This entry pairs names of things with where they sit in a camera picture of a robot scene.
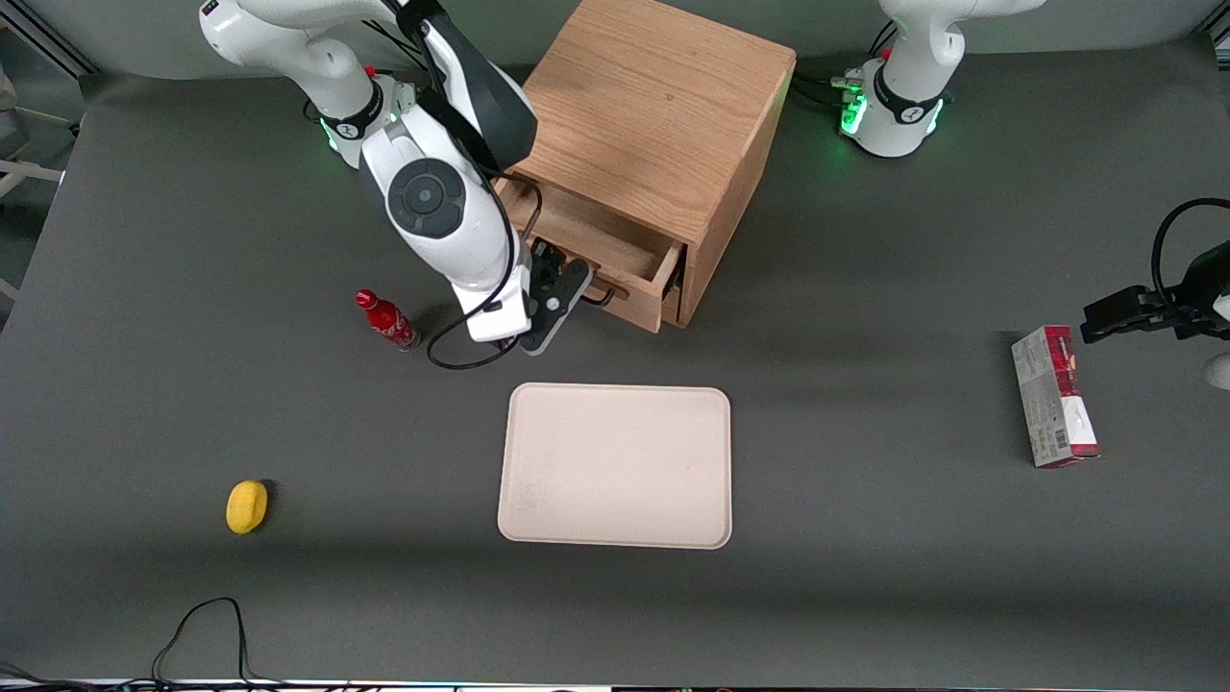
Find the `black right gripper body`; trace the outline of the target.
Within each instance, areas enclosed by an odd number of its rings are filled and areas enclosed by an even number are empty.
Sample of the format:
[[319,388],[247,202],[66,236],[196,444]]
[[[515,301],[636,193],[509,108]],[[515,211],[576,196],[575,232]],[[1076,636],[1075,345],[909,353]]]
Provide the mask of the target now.
[[583,293],[589,286],[589,264],[569,259],[556,245],[538,237],[530,245],[534,293]]

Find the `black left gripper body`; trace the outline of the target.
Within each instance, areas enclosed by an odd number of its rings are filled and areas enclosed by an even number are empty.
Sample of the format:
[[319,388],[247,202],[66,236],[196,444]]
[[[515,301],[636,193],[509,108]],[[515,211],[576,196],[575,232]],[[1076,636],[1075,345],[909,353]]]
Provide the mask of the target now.
[[1229,340],[1228,313],[1216,309],[1218,301],[1224,299],[1228,310],[1228,284],[1229,242],[1196,256],[1182,281],[1166,289],[1173,307],[1172,329],[1177,340],[1199,334]]

